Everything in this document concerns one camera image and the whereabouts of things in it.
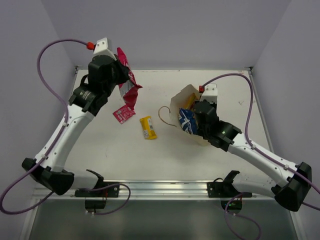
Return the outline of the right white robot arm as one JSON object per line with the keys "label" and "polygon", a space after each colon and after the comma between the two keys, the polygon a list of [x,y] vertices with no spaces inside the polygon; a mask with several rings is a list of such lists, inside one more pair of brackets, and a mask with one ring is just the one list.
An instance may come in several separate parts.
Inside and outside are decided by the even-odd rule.
{"label": "right white robot arm", "polygon": [[312,168],[301,162],[288,161],[261,147],[236,126],[222,121],[216,105],[197,101],[193,107],[199,135],[212,146],[236,155],[267,175],[255,180],[252,176],[232,170],[222,180],[207,183],[209,197],[228,198],[240,193],[249,198],[253,194],[270,197],[285,209],[297,212],[307,196],[312,181]]}

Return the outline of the large red snack bag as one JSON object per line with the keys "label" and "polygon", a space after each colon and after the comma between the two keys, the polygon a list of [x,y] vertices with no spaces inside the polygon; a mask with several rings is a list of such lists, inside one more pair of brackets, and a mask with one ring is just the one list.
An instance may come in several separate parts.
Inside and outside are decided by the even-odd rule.
{"label": "large red snack bag", "polygon": [[119,61],[129,69],[129,72],[128,72],[129,80],[119,85],[120,96],[123,98],[124,103],[131,110],[134,110],[135,105],[137,103],[137,99],[138,99],[138,90],[141,89],[142,86],[137,84],[135,76],[131,71],[128,58],[120,47],[117,48],[117,56]]}

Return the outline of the blue white snack bag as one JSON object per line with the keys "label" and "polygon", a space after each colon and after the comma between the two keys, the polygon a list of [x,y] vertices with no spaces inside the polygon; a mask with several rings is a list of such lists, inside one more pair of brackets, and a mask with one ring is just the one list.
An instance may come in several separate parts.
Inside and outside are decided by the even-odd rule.
{"label": "blue white snack bag", "polygon": [[193,111],[180,108],[178,113],[178,121],[184,132],[190,135],[198,134],[198,124]]}

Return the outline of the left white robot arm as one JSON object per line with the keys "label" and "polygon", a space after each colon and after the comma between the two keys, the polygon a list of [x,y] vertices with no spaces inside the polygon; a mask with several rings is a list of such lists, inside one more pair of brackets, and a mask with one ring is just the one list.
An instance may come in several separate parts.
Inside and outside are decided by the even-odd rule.
{"label": "left white robot arm", "polygon": [[22,168],[37,183],[60,196],[70,189],[86,189],[95,197],[103,193],[102,176],[92,170],[77,174],[66,170],[65,164],[81,133],[108,102],[114,88],[130,79],[129,72],[118,55],[92,58],[88,73],[68,100],[67,114],[49,141],[35,157],[22,162]]}

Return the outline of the small pink snack packet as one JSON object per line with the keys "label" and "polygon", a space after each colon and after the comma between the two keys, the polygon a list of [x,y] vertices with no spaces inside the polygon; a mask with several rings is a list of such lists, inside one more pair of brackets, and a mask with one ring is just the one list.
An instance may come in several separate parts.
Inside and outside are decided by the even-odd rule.
{"label": "small pink snack packet", "polygon": [[116,120],[123,124],[128,119],[130,119],[132,116],[134,116],[136,113],[133,109],[131,109],[127,104],[113,112],[113,116],[116,118]]}

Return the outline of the yellow snack packet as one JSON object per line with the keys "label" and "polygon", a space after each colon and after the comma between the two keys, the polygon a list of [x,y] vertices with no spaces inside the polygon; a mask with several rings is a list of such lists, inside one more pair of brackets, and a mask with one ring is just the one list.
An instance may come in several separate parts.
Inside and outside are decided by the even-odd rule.
{"label": "yellow snack packet", "polygon": [[151,116],[143,117],[139,121],[142,127],[144,139],[155,140],[158,136],[154,130]]}

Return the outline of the brown paper bag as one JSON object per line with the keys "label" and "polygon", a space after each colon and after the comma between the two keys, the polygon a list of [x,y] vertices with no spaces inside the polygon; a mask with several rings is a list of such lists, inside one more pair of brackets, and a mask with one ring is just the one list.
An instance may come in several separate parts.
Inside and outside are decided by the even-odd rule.
{"label": "brown paper bag", "polygon": [[[218,103],[218,87],[215,83],[210,83],[205,87],[195,88],[192,84],[185,86],[179,93],[173,96],[169,106],[161,106],[158,109],[160,120],[172,127],[182,131],[184,135],[200,146],[208,146],[210,143],[199,135],[199,124],[195,114],[195,106],[201,101],[207,101],[214,107]],[[161,117],[161,110],[168,109],[170,122]]]}

